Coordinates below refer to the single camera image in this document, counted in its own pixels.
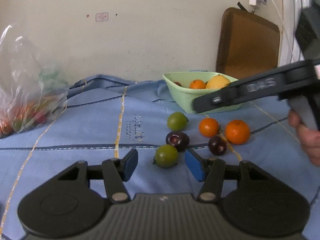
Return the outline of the person's right hand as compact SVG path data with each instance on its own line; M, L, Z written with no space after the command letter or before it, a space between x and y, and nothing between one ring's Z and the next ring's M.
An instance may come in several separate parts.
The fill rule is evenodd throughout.
M319 166L320 163L320 136L319 131L308 129L303 125L300 117L294 110L289 111L288 122L296 130L302 150L310 162Z

